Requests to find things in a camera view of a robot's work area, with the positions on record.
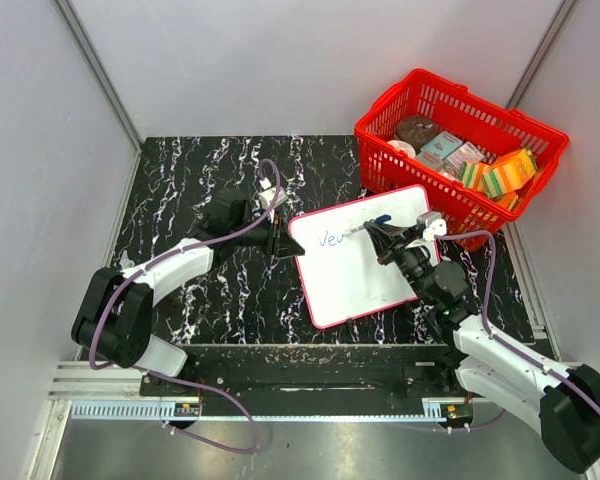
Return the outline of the white blue whiteboard marker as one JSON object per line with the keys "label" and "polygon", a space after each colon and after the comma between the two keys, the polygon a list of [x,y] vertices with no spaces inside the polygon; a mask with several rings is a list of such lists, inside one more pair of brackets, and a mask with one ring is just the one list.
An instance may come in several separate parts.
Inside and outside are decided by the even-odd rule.
{"label": "white blue whiteboard marker", "polygon": [[387,223],[388,221],[390,221],[391,219],[392,219],[392,217],[389,214],[380,215],[380,216],[376,217],[375,219],[368,220],[368,221],[364,222],[363,224],[360,224],[358,226],[355,226],[353,228],[346,230],[343,233],[343,236],[346,237],[346,236],[353,235],[357,232],[365,230],[367,227],[369,227],[371,225],[383,225],[383,224]]}

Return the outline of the pink framed whiteboard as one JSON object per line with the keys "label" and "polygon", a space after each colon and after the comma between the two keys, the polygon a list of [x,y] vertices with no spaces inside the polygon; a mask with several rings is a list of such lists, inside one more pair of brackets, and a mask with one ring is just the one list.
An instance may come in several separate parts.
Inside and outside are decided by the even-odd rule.
{"label": "pink framed whiteboard", "polygon": [[291,219],[288,232],[305,250],[296,264],[314,327],[326,329],[416,299],[397,266],[377,262],[369,235],[352,230],[381,215],[410,227],[428,210],[425,189],[413,185]]}

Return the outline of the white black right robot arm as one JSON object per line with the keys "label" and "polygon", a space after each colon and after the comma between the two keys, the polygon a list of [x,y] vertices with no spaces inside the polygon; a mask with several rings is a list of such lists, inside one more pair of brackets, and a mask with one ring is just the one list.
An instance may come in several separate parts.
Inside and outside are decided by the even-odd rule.
{"label": "white black right robot arm", "polygon": [[377,261],[395,266],[430,310],[432,333],[452,348],[434,375],[448,396],[463,390],[488,399],[523,421],[568,470],[582,474],[600,460],[600,374],[581,364],[548,358],[497,329],[478,308],[464,269],[453,261],[432,263],[428,244],[449,239],[436,212],[410,227],[377,220],[362,226]]}

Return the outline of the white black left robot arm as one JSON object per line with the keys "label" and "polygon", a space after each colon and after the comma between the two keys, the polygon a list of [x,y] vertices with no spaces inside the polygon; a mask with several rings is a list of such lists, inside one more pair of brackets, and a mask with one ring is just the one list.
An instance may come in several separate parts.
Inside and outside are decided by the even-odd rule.
{"label": "white black left robot arm", "polygon": [[276,208],[287,201],[279,187],[258,194],[264,211],[254,219],[250,199],[228,190],[213,198],[193,236],[165,253],[126,269],[103,267],[89,283],[71,330],[71,339],[92,360],[162,375],[175,395],[191,392],[197,381],[188,354],[152,333],[154,308],[187,282],[219,267],[240,248],[259,248],[273,259],[301,256]]}

